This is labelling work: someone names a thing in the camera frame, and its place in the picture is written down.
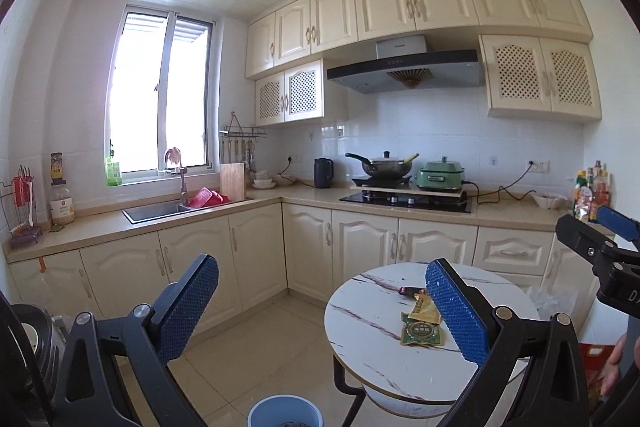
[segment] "tile floor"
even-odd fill
[[[324,310],[287,296],[246,321],[190,347],[169,369],[210,427],[246,427],[251,407],[273,394],[297,394],[315,403],[326,427],[339,427],[352,398],[335,387]],[[123,377],[145,427],[158,423],[129,365]],[[350,377],[350,385],[357,382]],[[436,425],[432,420],[430,427]],[[366,399],[353,427],[426,427],[384,412]]]

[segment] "human hand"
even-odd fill
[[[609,360],[607,360],[602,369],[605,375],[602,379],[602,387],[600,388],[600,394],[602,396],[608,396],[620,379],[620,360],[622,359],[622,349],[625,347],[625,341],[626,333],[616,342],[616,347],[613,348]],[[634,360],[640,369],[640,338],[638,338],[634,346]]]

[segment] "stacked plate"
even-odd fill
[[[271,180],[269,171],[258,171],[255,173],[254,188],[273,188],[276,184]]]

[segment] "blue bucket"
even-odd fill
[[[322,427],[318,407],[306,398],[277,394],[260,400],[249,413],[248,427],[280,427],[283,423],[300,422],[307,427]]]

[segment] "countertop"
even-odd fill
[[[373,204],[351,203],[340,201],[340,198],[353,194],[354,188],[310,188],[301,185],[294,187],[277,187],[271,190],[248,190],[249,200],[226,204],[213,208],[196,210],[189,214],[164,217],[147,223],[132,225],[121,210],[79,217],[71,225],[60,232],[44,232],[38,243],[26,247],[11,248],[4,245],[4,256],[8,263],[17,263],[78,248],[86,248],[116,239],[124,239],[141,233],[195,223],[212,217],[226,216],[273,203],[293,203],[306,206],[318,206],[332,210],[360,212],[375,216],[402,217],[404,219],[420,219],[438,223],[454,223],[475,225],[477,227],[495,227],[500,229],[539,230],[553,232],[556,220],[565,210],[544,210],[529,198],[524,201],[503,200],[496,204],[474,206],[470,214],[456,212],[435,212],[408,208],[394,208]],[[596,227],[603,232],[610,232],[603,227]]]

